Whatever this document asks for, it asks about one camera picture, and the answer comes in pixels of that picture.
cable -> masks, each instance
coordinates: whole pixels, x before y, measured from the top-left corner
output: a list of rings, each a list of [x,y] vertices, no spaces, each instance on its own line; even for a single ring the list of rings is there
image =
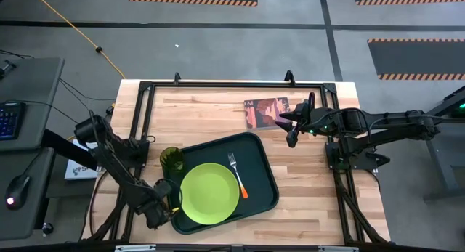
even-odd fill
[[[76,92],[79,93],[79,95],[81,95],[82,97],[86,98],[86,99],[91,99],[91,100],[97,100],[97,101],[110,101],[110,100],[116,100],[116,99],[96,99],[96,98],[93,98],[93,97],[88,97],[84,94],[82,94],[77,88],[73,87],[71,84],[69,84],[68,82],[62,80],[62,79],[59,79],[58,80],[59,82],[62,83],[62,85],[68,90],[70,91],[70,89],[68,87],[66,87],[66,85],[68,85],[69,87],[71,87],[72,89],[74,89]]]
[[[94,210],[94,197],[97,194],[97,191],[100,187],[100,185],[103,182],[103,179],[108,175],[108,171],[105,171],[102,176],[97,180],[97,183],[94,188],[94,192],[92,193],[92,197],[90,198],[90,204],[89,204],[89,228],[90,228],[90,235],[94,235],[94,220],[92,218],[92,212]]]
[[[17,99],[8,99],[6,101],[4,101],[3,103],[7,103],[7,102],[28,102],[28,103],[36,103],[36,104],[42,104],[42,105],[46,105],[46,106],[49,106],[53,109],[55,109],[56,111],[58,111],[59,113],[61,113],[62,115],[64,115],[66,118],[69,118],[72,122],[74,123],[78,123],[78,121],[76,121],[75,119],[71,118],[70,116],[68,116],[67,114],[65,114],[63,111],[57,109],[56,107],[53,107],[52,105],[50,104],[47,104],[45,102],[37,102],[37,101],[33,101],[33,100],[17,100]]]
[[[362,110],[360,110],[360,109],[357,109],[357,108],[355,108],[355,109],[356,109],[359,113],[362,114],[363,120],[365,121],[365,127],[368,127],[368,122],[367,122],[367,120],[366,120],[365,113],[364,113]],[[370,143],[370,141],[371,141],[371,130],[370,130],[370,129],[367,130],[366,133],[367,133],[367,143]]]
[[[4,50],[4,49],[0,49],[0,54],[12,55],[12,56],[19,57],[19,58],[21,58],[21,59],[24,59],[25,57],[29,57],[29,58],[31,58],[31,59],[34,58],[34,57],[30,56],[30,55],[16,54],[16,53],[13,53],[13,52],[6,51],[6,50]]]
[[[391,117],[391,118],[389,118],[389,120],[394,120],[394,119],[405,119],[405,117]],[[379,118],[379,119],[375,120],[375,121],[370,125],[370,127],[368,127],[368,130],[371,131],[371,128],[373,128],[374,125],[376,125],[377,123],[379,123],[379,121],[385,121],[385,120],[386,120],[386,118]]]
[[[26,175],[26,173],[28,173],[29,169],[32,167],[32,164],[34,164],[34,161],[36,161],[36,159],[40,156],[40,154],[41,154],[41,150],[39,149],[36,156],[30,161],[29,165],[26,167],[26,169],[21,175]]]
[[[90,204],[87,205],[86,211],[84,212],[84,224],[82,225],[81,234],[79,235],[79,240],[82,240],[82,235],[84,234],[84,230],[86,229],[86,225],[87,225],[87,212],[89,212],[89,207],[90,207]]]
[[[381,190],[381,184],[379,184],[379,179],[378,177],[369,169],[366,169],[365,171],[367,171],[369,174],[371,174],[371,176],[373,176],[373,178],[376,180],[376,182],[378,183],[378,188]]]
[[[67,24],[69,24],[69,26],[71,26],[75,31],[77,31],[79,34],[81,34],[90,44],[92,44],[92,46],[94,46],[95,48],[95,51],[97,53],[100,53],[101,55],[103,55],[103,57],[108,61],[108,63],[110,63],[110,65],[119,73],[119,75],[121,75],[122,79],[126,79],[126,76],[124,76],[124,74],[121,72],[121,70],[118,69],[118,67],[116,67],[115,64],[113,64],[113,62],[111,62],[110,58],[103,52],[103,49],[102,47],[100,46],[97,46],[89,37],[87,37],[84,33],[82,33],[81,30],[79,30],[73,23],[71,23],[68,19],[66,19],[63,15],[61,15],[56,9],[54,9],[48,2],[46,2],[45,0],[41,0],[47,7],[49,7],[56,15],[60,16]]]
[[[146,138],[146,139],[148,139],[148,138],[151,138],[151,139],[153,139],[153,140],[149,141],[150,143],[154,143],[154,142],[155,142],[155,140],[156,140],[155,136],[152,136],[152,135],[149,135],[149,136],[147,136],[147,138]]]
[[[87,105],[86,105],[84,102],[82,102],[82,100],[79,99],[79,97],[78,97],[76,94],[74,94],[74,92],[72,92],[64,83],[62,83],[62,85],[63,85],[63,86],[65,87],[65,89],[67,89],[67,90],[68,90],[68,91],[69,91],[69,92],[70,92],[70,93],[71,93],[71,94],[72,94],[72,95],[73,95],[73,96],[87,109],[87,110],[89,110],[89,107],[87,107]]]

keyboard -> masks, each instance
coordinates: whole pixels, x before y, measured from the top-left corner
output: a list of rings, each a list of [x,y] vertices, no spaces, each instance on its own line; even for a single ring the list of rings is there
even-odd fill
[[[17,139],[25,107],[24,102],[0,104],[0,140]]]

book cover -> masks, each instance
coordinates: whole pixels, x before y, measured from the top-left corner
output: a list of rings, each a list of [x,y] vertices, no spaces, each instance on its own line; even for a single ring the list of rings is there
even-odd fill
[[[245,100],[244,107],[248,129],[275,128],[275,121],[290,122],[279,116],[290,111],[287,97]]]

yellow cable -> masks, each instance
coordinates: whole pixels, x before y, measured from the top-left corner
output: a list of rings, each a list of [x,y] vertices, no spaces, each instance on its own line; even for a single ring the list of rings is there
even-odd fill
[[[45,0],[41,0],[45,5],[47,5],[55,14],[57,14],[58,16],[60,16],[67,24],[69,24],[71,27],[73,27],[73,29],[75,29],[77,32],[79,32],[84,38],[86,38],[86,40],[88,42],[90,42],[90,44],[92,44],[94,46],[95,49],[99,48],[89,37],[87,37],[84,33],[82,33],[81,30],[79,30],[76,26],[74,26],[68,19],[66,19],[63,15],[61,15],[59,12],[57,12],[56,9],[54,9],[50,4],[48,4],[48,2],[46,2]],[[103,52],[103,51],[100,51],[99,52],[100,54],[103,55],[103,57],[108,61],[108,63],[110,63],[116,71],[118,71],[118,73],[121,75],[121,77],[123,79],[126,79],[126,76],[124,76],[124,74],[121,72],[121,70],[118,69],[118,67],[116,67],[116,65],[113,64],[113,62],[111,62],[110,58]]]

computer mouse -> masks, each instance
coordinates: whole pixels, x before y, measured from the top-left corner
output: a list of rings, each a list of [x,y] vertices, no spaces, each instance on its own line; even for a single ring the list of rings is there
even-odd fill
[[[28,197],[29,181],[28,175],[21,174],[13,178],[5,193],[5,203],[9,210],[17,210],[23,207]]]

